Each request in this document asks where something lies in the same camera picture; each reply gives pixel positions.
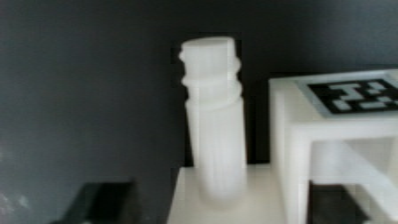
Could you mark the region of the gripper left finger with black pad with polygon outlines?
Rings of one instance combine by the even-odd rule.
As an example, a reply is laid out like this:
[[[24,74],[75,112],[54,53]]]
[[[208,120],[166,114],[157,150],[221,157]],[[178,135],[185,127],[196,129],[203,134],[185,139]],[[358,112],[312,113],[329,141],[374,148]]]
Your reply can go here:
[[[141,224],[136,182],[88,183],[63,218],[52,224]]]

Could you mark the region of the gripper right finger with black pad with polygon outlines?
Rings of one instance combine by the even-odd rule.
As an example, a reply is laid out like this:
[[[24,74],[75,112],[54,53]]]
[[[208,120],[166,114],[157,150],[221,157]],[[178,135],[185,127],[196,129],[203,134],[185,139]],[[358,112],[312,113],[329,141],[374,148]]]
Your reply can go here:
[[[310,184],[308,224],[365,224],[370,217],[342,185]]]

